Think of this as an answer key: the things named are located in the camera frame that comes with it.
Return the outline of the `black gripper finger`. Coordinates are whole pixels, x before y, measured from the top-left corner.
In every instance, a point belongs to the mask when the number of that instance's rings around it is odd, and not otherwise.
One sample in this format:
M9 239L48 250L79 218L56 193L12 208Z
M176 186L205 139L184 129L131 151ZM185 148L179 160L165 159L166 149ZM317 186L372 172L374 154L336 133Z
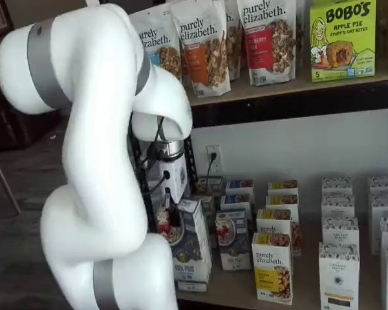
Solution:
M174 202L171 196L171 189L165 188L164 207L168 213L169 223L173 227L180 227L180 214L178 204Z

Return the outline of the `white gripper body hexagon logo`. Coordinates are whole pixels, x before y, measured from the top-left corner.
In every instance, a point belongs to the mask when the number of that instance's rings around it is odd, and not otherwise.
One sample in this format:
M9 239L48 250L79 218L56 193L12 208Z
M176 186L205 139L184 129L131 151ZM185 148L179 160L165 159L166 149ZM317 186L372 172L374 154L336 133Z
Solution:
M162 197L166 196L166 188L169 188L172 198L182 198L188 184L185 155L182 154L173 161L160 161L159 169L161 175L164 171L169 173L169 179L165 180L160 187Z

